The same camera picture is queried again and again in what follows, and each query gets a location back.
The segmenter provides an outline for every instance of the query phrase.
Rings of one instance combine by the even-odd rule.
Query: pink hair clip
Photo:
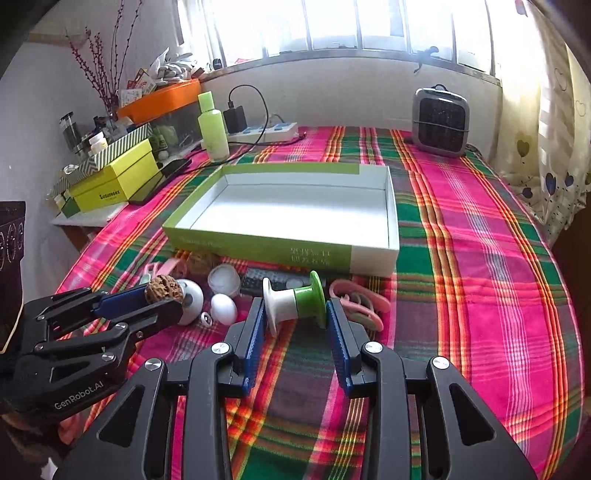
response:
[[[144,267],[144,276],[170,275],[173,278],[187,278],[187,263],[182,258],[169,258],[166,262],[149,263]]]
[[[375,312],[389,312],[390,302],[385,297],[357,285],[350,280],[339,279],[329,287],[331,298],[339,299],[347,318],[362,324],[369,330],[381,332],[384,323]]]

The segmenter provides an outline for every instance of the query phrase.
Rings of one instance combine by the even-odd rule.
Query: space heater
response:
[[[413,143],[421,150],[461,157],[466,150],[470,107],[443,85],[419,88],[413,103]]]

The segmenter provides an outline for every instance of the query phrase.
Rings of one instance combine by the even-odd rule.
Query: white wall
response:
[[[102,33],[109,48],[119,0],[61,0],[37,25],[39,33],[60,33],[64,27],[79,33],[85,25]],[[136,3],[126,0],[119,48]],[[130,43],[124,85],[138,68],[148,67],[166,47],[175,47],[172,0],[144,0]],[[213,79],[204,84],[216,104],[226,108],[229,89],[253,83],[264,93],[271,112],[301,125],[363,125],[410,129],[415,90],[435,83],[465,96],[472,109],[469,141],[488,155],[496,132],[500,89],[490,83],[395,60],[305,60],[259,67]],[[262,123],[258,96],[237,90],[236,104],[246,107],[251,123]],[[68,48],[24,44],[0,80],[0,189],[6,200],[27,201],[23,280],[25,298],[48,295],[77,258],[77,252],[59,227],[49,221],[55,215],[46,201],[58,168],[73,157],[58,126],[61,116],[74,111],[79,124],[90,126],[102,115],[98,94],[90,87]]]
[[[270,113],[286,122],[317,127],[412,129],[413,98],[418,88],[444,84],[470,105],[468,142],[488,158],[496,148],[501,88],[451,70],[424,65],[417,75],[415,63],[389,59],[336,58],[277,63],[235,72],[204,82],[216,107],[228,108],[228,93],[241,83],[258,87]],[[232,94],[243,105],[249,125],[262,125],[265,112],[252,89]]]
[[[62,0],[39,23],[41,33],[83,29],[100,31],[108,46],[118,0],[80,2]],[[126,1],[126,25],[136,3]],[[175,46],[171,2],[144,0],[122,77],[148,67],[167,46]],[[119,48],[125,46],[128,27],[121,28]],[[98,94],[78,68],[69,48],[25,43],[0,79],[0,199],[25,200],[25,257],[22,278],[25,299],[53,293],[78,253],[59,227],[50,225],[56,210],[46,193],[57,170],[72,163],[58,121],[74,111],[79,124],[92,125],[104,115]]]

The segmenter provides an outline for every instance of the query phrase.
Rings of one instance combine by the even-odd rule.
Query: black charger adapter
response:
[[[228,110],[223,113],[223,118],[226,121],[226,128],[229,134],[237,134],[246,129],[246,116],[244,115],[244,108],[238,105],[234,108],[234,102],[228,102]]]

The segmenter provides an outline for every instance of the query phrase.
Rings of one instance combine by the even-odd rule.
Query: white egg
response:
[[[228,295],[224,295],[223,293],[218,293],[212,297],[212,305],[209,313],[213,320],[223,325],[233,324],[238,317],[236,304]]]

